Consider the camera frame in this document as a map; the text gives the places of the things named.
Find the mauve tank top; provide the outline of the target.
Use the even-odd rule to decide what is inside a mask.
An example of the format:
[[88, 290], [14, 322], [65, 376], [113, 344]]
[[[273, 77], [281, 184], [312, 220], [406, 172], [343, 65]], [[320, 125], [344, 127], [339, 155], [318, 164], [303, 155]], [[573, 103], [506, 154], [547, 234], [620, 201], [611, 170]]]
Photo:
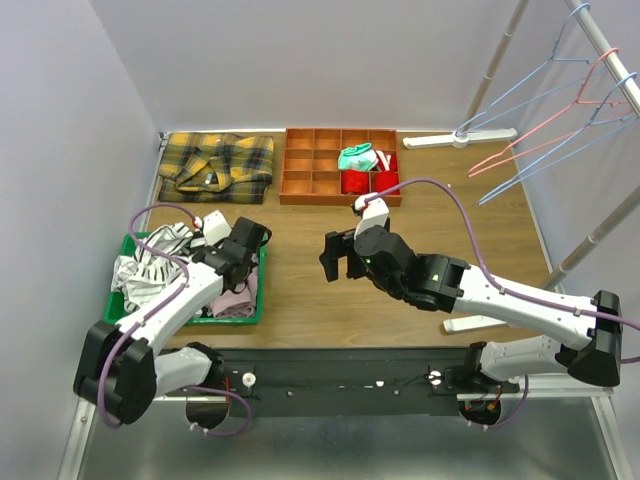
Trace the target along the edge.
[[243, 285], [236, 290], [224, 292], [210, 303], [210, 310], [216, 319], [250, 318], [256, 314], [258, 294], [258, 271], [255, 267]]

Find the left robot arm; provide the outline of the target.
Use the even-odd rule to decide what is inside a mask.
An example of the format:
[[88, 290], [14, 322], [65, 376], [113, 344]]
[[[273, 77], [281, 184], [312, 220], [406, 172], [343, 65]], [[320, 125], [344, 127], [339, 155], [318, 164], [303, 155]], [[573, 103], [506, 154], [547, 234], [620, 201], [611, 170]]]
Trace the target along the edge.
[[271, 236], [240, 217], [182, 263], [178, 278], [148, 304], [114, 324], [95, 323], [85, 336], [74, 393], [94, 404], [111, 428], [137, 421], [158, 396], [179, 389], [214, 393], [222, 380], [217, 353], [201, 344], [163, 349], [200, 308], [248, 277]]

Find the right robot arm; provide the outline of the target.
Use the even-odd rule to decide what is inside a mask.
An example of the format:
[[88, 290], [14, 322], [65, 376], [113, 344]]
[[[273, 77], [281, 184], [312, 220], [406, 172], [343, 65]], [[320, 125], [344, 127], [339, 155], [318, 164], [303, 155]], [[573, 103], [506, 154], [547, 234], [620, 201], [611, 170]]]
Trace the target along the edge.
[[546, 373], [567, 373], [599, 387], [620, 383], [622, 328], [614, 319], [621, 308], [612, 292], [581, 297], [506, 280], [491, 284], [479, 267], [444, 255], [416, 254], [382, 226], [327, 233], [319, 261], [328, 281], [337, 280], [340, 258], [347, 260], [348, 278], [366, 277], [419, 310], [490, 317], [535, 332], [525, 340], [470, 345], [457, 371], [471, 391]]

